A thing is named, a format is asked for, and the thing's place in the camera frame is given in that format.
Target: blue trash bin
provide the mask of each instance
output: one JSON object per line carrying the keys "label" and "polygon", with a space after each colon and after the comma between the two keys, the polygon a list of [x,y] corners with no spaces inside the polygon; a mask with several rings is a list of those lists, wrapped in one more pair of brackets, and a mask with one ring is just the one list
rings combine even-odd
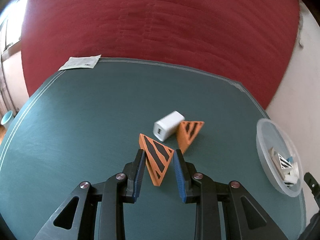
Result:
{"label": "blue trash bin", "polygon": [[9,111],[2,117],[1,124],[4,126],[4,128],[8,129],[13,119],[13,112]]}

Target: white charger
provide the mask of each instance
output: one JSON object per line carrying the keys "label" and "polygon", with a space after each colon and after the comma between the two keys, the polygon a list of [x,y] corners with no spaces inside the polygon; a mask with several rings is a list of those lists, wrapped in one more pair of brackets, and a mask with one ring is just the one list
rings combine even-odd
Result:
{"label": "white charger", "polygon": [[184,116],[177,111],[173,111],[171,114],[168,114],[155,122],[153,134],[163,142],[177,131],[177,128],[182,121],[184,121]]}

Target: blue gripper pad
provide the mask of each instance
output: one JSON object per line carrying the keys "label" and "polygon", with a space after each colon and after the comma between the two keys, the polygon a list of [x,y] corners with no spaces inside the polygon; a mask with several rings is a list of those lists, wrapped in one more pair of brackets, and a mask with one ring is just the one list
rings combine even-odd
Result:
{"label": "blue gripper pad", "polygon": [[187,200],[185,180],[183,177],[181,165],[180,165],[179,158],[176,151],[174,151],[174,154],[173,154],[173,164],[174,164],[174,172],[176,173],[176,180],[178,184],[179,195],[183,203],[185,203]]}
{"label": "blue gripper pad", "polygon": [[144,173],[144,168],[146,166],[146,152],[143,151],[141,154],[139,166],[136,172],[136,175],[134,177],[133,181],[133,199],[134,202],[137,201],[137,198],[140,195],[140,189],[141,189],[141,184],[142,184],[142,179],[143,179],[143,173]]}

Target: metal screw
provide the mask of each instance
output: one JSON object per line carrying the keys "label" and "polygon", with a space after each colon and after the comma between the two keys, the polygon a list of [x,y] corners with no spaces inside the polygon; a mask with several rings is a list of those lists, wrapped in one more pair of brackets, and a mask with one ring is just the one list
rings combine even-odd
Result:
{"label": "metal screw", "polygon": [[240,183],[239,182],[237,182],[237,181],[232,181],[231,183],[230,183],[230,185],[231,185],[231,187],[233,187],[233,188],[239,188],[240,187]]}
{"label": "metal screw", "polygon": [[193,177],[194,177],[195,179],[202,179],[202,178],[203,178],[203,174],[197,172],[197,173],[195,173],[195,174],[193,175]]}
{"label": "metal screw", "polygon": [[125,174],[124,173],[118,173],[116,175],[116,179],[124,179],[125,178]]}
{"label": "metal screw", "polygon": [[80,183],[80,188],[87,188],[89,187],[90,183],[87,181],[83,181]]}

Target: red fabric backdrop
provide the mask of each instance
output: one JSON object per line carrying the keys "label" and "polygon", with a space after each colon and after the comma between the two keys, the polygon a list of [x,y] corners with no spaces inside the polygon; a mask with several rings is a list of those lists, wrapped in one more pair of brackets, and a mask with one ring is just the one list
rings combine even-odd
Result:
{"label": "red fabric backdrop", "polygon": [[289,63],[298,0],[28,0],[28,93],[70,56],[187,65],[242,82],[265,108]]}

